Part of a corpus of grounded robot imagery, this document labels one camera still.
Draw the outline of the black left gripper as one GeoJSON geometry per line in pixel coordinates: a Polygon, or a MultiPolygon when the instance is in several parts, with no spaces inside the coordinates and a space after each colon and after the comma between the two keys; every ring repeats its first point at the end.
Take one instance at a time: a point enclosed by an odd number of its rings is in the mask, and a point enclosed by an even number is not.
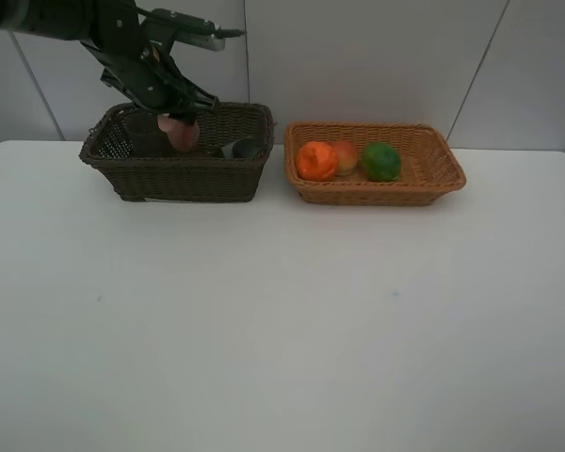
{"type": "Polygon", "coordinates": [[[199,113],[218,107],[217,96],[184,77],[172,57],[153,45],[130,56],[107,53],[89,40],[82,45],[102,64],[102,83],[140,109],[192,124],[199,113]]]}

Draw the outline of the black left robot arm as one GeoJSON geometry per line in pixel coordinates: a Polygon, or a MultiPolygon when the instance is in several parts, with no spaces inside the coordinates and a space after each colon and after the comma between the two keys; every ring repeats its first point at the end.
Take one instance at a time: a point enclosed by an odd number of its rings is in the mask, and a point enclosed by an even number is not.
{"type": "Polygon", "coordinates": [[[245,34],[174,10],[110,0],[0,1],[0,29],[80,42],[103,66],[106,86],[139,108],[188,124],[213,110],[218,97],[183,76],[173,44],[219,52],[245,34]]]}

